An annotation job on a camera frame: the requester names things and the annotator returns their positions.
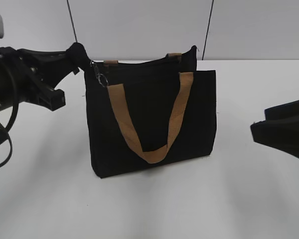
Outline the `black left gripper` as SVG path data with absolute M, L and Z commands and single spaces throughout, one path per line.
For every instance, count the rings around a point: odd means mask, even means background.
M 65 106 L 65 94 L 55 89 L 55 75 L 90 71 L 81 43 L 65 51 L 38 52 L 0 47 L 0 104 L 27 102 L 55 111 Z

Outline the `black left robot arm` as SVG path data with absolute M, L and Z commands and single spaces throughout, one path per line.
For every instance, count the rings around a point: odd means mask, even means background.
M 65 106 L 65 93 L 56 86 L 90 64 L 81 43 L 53 52 L 0 47 L 0 111 L 12 107 L 14 100 L 51 111 Z

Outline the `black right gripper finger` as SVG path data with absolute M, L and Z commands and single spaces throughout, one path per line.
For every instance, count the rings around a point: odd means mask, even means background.
M 254 142 L 299 159 L 299 119 L 261 121 L 250 126 Z
M 299 100 L 265 109 L 265 120 L 299 121 Z

